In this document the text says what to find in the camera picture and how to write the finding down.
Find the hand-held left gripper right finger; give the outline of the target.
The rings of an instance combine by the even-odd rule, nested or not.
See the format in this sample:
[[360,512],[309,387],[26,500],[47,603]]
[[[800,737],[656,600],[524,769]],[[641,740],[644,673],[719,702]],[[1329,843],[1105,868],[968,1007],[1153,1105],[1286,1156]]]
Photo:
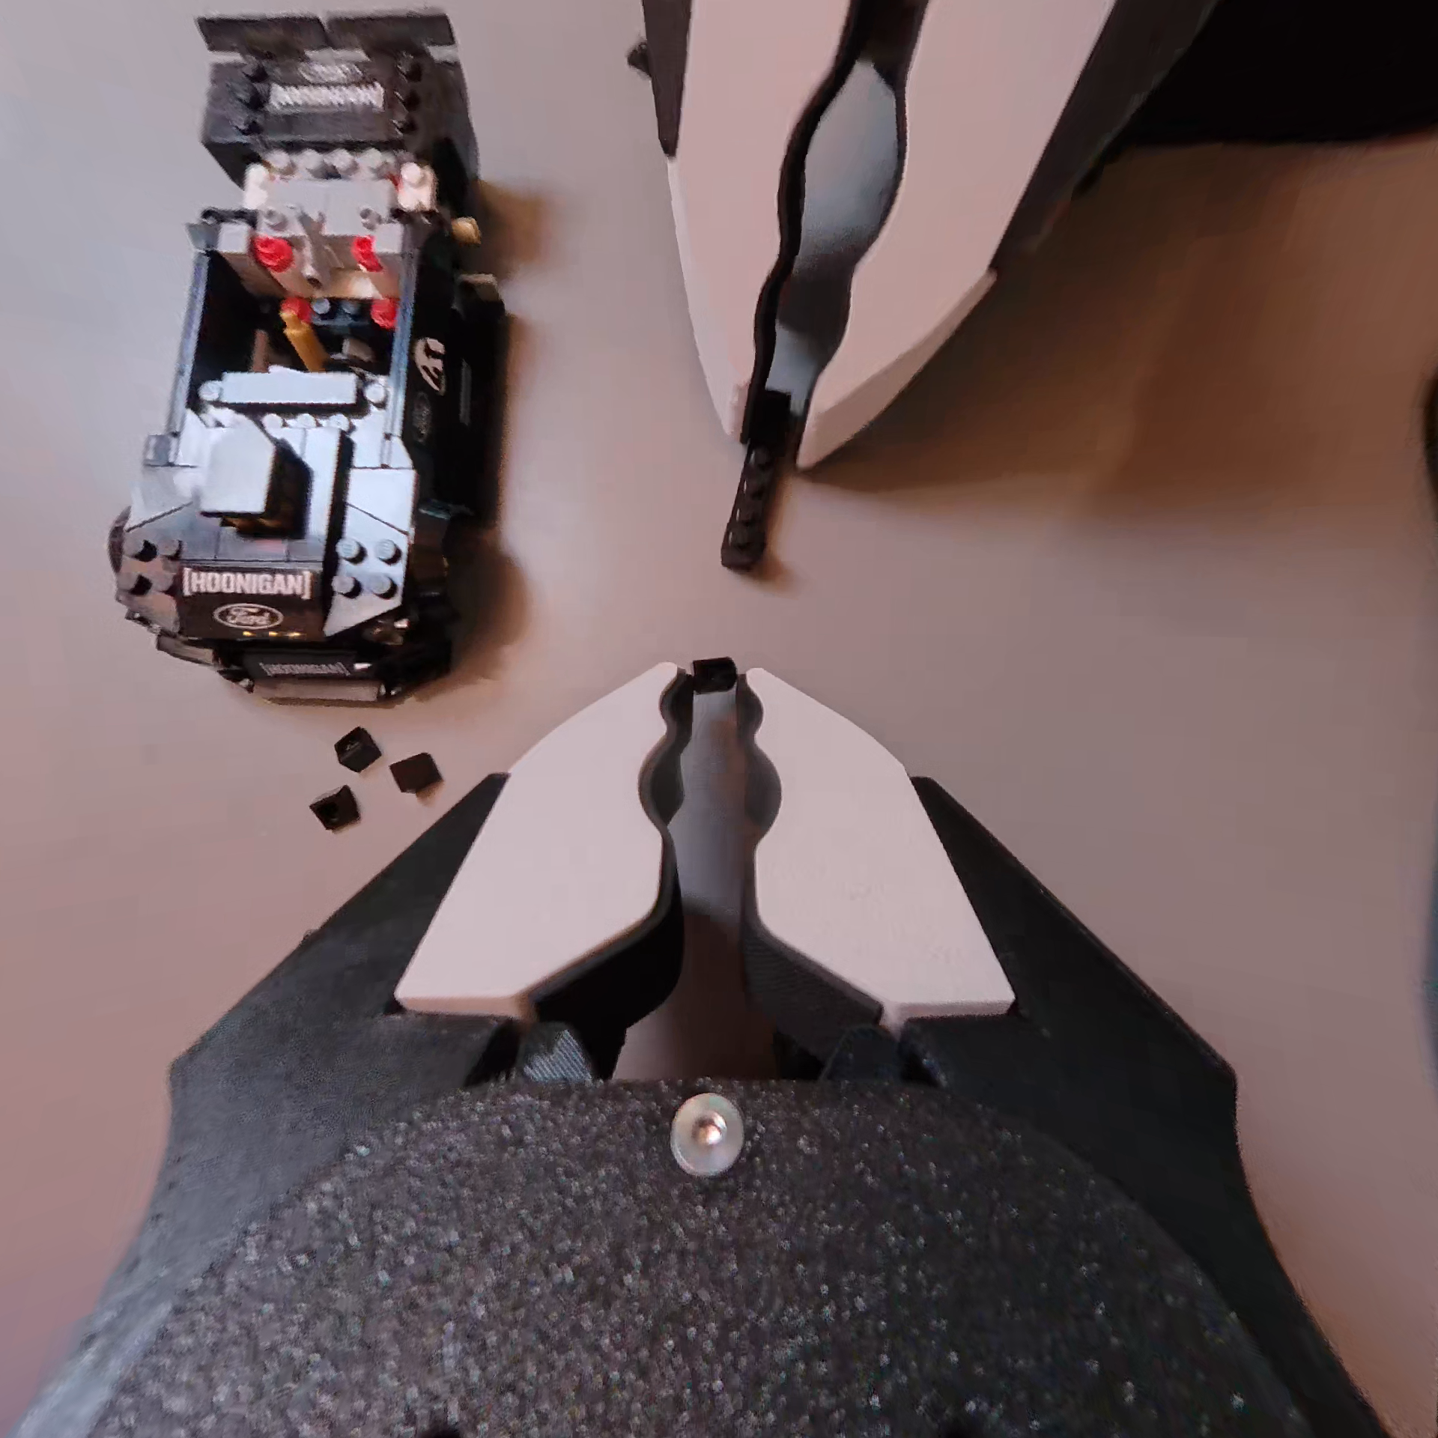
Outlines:
[[743,678],[755,937],[892,1035],[1016,1004],[908,769],[766,670]]

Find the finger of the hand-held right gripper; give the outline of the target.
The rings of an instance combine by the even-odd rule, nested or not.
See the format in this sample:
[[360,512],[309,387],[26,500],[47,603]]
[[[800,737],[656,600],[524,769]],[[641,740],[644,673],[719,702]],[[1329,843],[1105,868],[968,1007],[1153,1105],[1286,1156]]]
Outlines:
[[723,432],[745,439],[773,350],[764,304],[796,221],[800,132],[851,62],[860,4],[689,6],[670,158],[680,271]]
[[887,218],[798,444],[810,470],[882,415],[995,283],[995,254],[1111,2],[928,4]]

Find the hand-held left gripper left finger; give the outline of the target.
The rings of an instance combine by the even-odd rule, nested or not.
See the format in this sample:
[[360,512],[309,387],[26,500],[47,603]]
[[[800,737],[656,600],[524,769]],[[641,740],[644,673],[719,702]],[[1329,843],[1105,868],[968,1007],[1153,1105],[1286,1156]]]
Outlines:
[[535,1019],[636,942],[675,879],[689,675],[660,663],[523,756],[396,988],[411,1014]]

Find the black long lego plate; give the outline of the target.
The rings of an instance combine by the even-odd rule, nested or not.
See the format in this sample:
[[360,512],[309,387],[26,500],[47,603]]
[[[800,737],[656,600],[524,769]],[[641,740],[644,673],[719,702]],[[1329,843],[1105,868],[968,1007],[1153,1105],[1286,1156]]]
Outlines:
[[779,483],[798,453],[795,396],[788,389],[752,396],[743,441],[743,468],[725,526],[721,564],[731,572],[752,574],[766,559]]

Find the black lego car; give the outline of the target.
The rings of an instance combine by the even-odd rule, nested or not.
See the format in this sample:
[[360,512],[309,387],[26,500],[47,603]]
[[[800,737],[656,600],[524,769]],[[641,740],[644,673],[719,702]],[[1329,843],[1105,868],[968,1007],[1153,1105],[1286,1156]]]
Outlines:
[[488,523],[509,314],[442,11],[197,21],[202,143],[168,415],[110,533],[158,651],[269,697],[382,704],[454,661],[452,538]]

